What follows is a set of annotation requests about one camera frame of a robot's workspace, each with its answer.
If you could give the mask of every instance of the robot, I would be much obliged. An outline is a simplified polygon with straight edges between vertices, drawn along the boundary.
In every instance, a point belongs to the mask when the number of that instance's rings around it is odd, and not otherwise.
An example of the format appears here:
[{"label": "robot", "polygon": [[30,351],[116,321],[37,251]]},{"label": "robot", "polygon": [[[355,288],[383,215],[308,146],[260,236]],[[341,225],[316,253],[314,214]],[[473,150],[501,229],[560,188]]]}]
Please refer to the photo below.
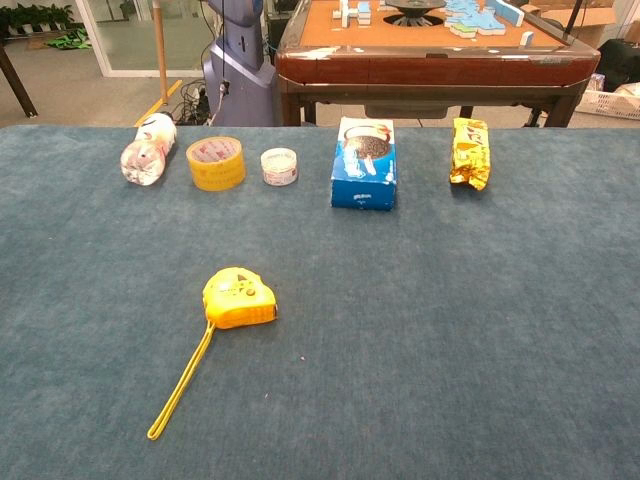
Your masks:
[{"label": "robot", "polygon": [[282,123],[276,70],[264,61],[262,0],[208,0],[222,15],[224,35],[209,47],[204,78],[212,124],[272,127]]}]

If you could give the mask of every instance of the plastic water bottle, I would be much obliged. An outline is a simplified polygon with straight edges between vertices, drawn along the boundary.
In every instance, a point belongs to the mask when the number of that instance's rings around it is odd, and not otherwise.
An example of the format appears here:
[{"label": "plastic water bottle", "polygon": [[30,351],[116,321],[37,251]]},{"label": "plastic water bottle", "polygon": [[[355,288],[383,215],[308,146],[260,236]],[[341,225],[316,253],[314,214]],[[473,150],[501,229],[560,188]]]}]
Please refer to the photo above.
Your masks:
[{"label": "plastic water bottle", "polygon": [[132,183],[151,185],[162,176],[175,141],[176,126],[171,117],[164,113],[149,115],[120,156],[122,174]]}]

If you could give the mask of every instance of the yellow tape measure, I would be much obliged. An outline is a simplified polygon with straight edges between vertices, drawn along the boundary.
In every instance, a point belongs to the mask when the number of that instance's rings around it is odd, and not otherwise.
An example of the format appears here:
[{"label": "yellow tape measure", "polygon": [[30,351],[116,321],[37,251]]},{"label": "yellow tape measure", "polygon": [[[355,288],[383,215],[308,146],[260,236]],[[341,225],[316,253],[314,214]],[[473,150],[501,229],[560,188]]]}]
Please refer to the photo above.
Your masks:
[{"label": "yellow tape measure", "polygon": [[271,322],[276,319],[278,311],[273,291],[262,283],[259,275],[240,267],[225,268],[211,277],[202,291],[202,302],[207,329],[176,388],[147,432],[150,440],[157,440],[162,435],[211,342],[214,329]]}]

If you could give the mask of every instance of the white basket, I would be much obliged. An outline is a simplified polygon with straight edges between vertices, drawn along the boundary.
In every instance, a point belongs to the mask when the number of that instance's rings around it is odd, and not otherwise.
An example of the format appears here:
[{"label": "white basket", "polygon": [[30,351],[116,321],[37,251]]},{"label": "white basket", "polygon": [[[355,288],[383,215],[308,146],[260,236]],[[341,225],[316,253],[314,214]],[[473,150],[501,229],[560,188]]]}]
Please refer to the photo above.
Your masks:
[{"label": "white basket", "polygon": [[576,112],[640,120],[640,97],[585,90]]}]

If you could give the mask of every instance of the food wrapper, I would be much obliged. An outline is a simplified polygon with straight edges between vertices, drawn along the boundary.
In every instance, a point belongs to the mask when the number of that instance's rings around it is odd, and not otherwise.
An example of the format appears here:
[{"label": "food wrapper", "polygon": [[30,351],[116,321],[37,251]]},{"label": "food wrapper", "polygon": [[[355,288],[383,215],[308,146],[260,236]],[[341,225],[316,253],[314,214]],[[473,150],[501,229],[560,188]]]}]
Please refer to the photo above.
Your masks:
[{"label": "food wrapper", "polygon": [[455,118],[451,148],[451,183],[468,183],[476,190],[487,186],[489,161],[489,129],[481,120]]}]

